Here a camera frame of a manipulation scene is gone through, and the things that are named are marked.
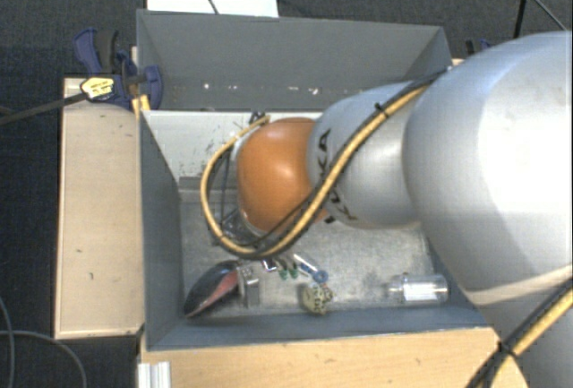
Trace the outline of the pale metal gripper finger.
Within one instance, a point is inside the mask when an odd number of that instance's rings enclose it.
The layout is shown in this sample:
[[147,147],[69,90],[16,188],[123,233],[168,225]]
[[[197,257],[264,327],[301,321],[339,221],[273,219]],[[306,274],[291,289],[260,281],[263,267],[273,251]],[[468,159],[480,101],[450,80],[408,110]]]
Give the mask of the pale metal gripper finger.
[[250,266],[241,266],[237,269],[239,293],[243,298],[244,307],[252,308],[260,305],[260,278]]

